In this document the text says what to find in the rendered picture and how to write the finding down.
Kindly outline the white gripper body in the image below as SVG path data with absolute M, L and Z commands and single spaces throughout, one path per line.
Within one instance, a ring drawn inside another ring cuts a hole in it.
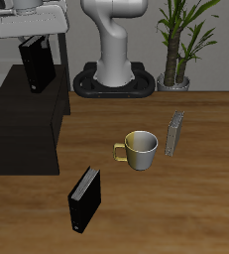
M 65 2 L 0 2 L 0 38 L 65 33 Z

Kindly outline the black book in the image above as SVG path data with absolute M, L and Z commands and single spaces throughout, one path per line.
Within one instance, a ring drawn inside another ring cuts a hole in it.
M 19 46 L 19 51 L 33 93 L 41 93 L 56 77 L 52 51 L 49 43 L 42 49 L 44 35 L 32 36 Z
M 82 233 L 101 203 L 100 171 L 88 167 L 67 200 L 72 229 Z

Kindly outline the grey book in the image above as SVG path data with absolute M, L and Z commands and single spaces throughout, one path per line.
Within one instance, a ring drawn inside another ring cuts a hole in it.
M 179 140 L 184 112 L 175 111 L 169 124 L 165 154 L 172 156 Z

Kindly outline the dark brown desk caddy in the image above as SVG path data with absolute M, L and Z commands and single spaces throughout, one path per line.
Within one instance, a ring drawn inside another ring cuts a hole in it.
M 57 176 L 62 117 L 70 113 L 66 69 L 33 93 L 25 68 L 11 67 L 0 87 L 0 176 Z

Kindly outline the green pot plant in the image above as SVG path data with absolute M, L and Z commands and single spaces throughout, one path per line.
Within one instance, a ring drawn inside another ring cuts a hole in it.
M 190 9 L 185 8 L 186 0 L 168 0 L 168 11 L 161 9 L 164 18 L 159 24 L 167 29 L 162 31 L 163 44 L 168 48 L 165 72 L 157 78 L 158 91 L 188 91 L 190 80 L 185 76 L 186 65 L 191 60 L 199 60 L 196 55 L 207 46 L 215 45 L 216 41 L 210 41 L 214 28 L 208 30 L 201 38 L 198 38 L 204 21 L 195 25 L 190 24 L 209 8 L 215 6 L 220 0 L 208 0 L 201 4 L 202 0 Z

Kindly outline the yellow and white mug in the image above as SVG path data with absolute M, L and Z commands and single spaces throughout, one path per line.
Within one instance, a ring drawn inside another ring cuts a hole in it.
M 113 158 L 118 162 L 127 162 L 136 171 L 144 171 L 151 166 L 158 145 L 158 139 L 154 134 L 148 131 L 133 131 L 126 135 L 124 143 L 116 143 L 113 146 Z M 124 148 L 126 156 L 118 157 L 117 148 Z

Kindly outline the flat black base plate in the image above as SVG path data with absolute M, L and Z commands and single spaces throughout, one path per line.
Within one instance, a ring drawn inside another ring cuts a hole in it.
M 120 87 L 108 87 L 93 78 L 96 62 L 87 63 L 83 71 L 73 80 L 73 89 L 77 95 L 85 98 L 143 98 L 155 91 L 155 79 L 145 71 L 140 62 L 131 62 L 135 76 L 128 84 Z

